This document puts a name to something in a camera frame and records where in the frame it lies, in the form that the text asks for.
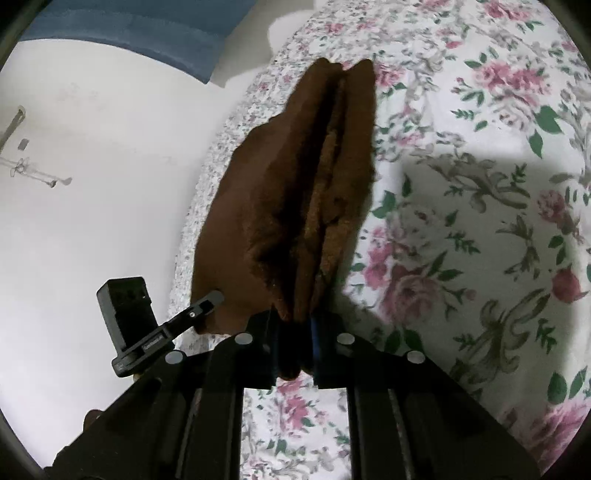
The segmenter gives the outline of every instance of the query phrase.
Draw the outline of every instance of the black plastic part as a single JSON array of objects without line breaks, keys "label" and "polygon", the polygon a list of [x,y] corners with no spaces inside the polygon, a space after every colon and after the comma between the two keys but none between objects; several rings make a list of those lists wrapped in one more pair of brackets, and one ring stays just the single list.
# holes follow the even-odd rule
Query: black plastic part
[{"label": "black plastic part", "polygon": [[109,280],[96,297],[117,350],[111,365],[118,377],[146,370],[160,355],[174,349],[174,338],[192,326],[199,327],[215,308],[207,296],[159,326],[142,277]]},{"label": "black plastic part", "polygon": [[406,478],[398,427],[381,354],[366,340],[337,343],[339,316],[316,314],[311,321],[314,382],[319,388],[347,388],[353,480]]},{"label": "black plastic part", "polygon": [[432,361],[414,364],[407,356],[381,355],[419,478],[540,478],[530,454]]},{"label": "black plastic part", "polygon": [[213,350],[199,410],[190,427],[183,480],[239,478],[243,389],[275,385],[280,323],[274,310],[257,314],[246,328],[252,343],[239,345],[233,336]]},{"label": "black plastic part", "polygon": [[48,470],[51,480],[174,478],[183,432],[209,353],[165,356],[121,395]]},{"label": "black plastic part", "polygon": [[118,356],[158,328],[142,277],[108,280],[96,298]]}]

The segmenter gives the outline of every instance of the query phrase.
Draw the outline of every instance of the folded cloth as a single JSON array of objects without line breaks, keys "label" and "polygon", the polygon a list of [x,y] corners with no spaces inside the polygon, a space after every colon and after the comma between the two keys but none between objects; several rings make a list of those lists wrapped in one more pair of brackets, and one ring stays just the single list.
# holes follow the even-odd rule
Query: folded cloth
[{"label": "folded cloth", "polygon": [[302,322],[318,306],[369,194],[374,84],[369,60],[320,59],[235,150],[195,251],[192,299],[226,298],[201,331],[236,333],[271,306]]}]

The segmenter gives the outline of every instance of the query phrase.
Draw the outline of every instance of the white wall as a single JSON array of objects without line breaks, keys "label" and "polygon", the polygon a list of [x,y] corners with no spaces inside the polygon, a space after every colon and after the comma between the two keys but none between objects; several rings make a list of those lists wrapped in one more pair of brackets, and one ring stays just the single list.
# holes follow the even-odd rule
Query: white wall
[{"label": "white wall", "polygon": [[27,110],[2,156],[73,177],[50,189],[0,166],[0,408],[42,466],[130,383],[111,370],[96,290],[141,275],[165,320],[200,159],[272,52],[325,1],[259,2],[227,43],[218,85],[63,40],[19,44],[0,72],[0,130]]}]

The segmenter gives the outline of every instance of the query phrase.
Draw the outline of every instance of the blue headboard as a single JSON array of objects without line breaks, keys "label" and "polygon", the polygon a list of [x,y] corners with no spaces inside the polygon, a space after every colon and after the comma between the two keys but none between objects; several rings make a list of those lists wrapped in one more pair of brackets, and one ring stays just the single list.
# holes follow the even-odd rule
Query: blue headboard
[{"label": "blue headboard", "polygon": [[70,38],[126,48],[209,81],[225,38],[256,0],[53,0],[21,40]]}]

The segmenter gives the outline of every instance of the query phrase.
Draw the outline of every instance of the bed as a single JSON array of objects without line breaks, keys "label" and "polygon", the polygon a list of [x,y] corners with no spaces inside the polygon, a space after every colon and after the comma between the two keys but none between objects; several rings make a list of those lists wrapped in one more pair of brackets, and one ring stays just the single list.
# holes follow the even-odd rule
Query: bed
[{"label": "bed", "polygon": [[[331,0],[283,47],[205,159],[170,316],[234,149],[326,57],[374,62],[375,181],[332,309],[379,349],[424,351],[542,471],[591,407],[591,80],[527,0]],[[221,337],[186,333],[199,353]],[[350,477],[344,391],[302,374],[245,392],[242,477]]]}]

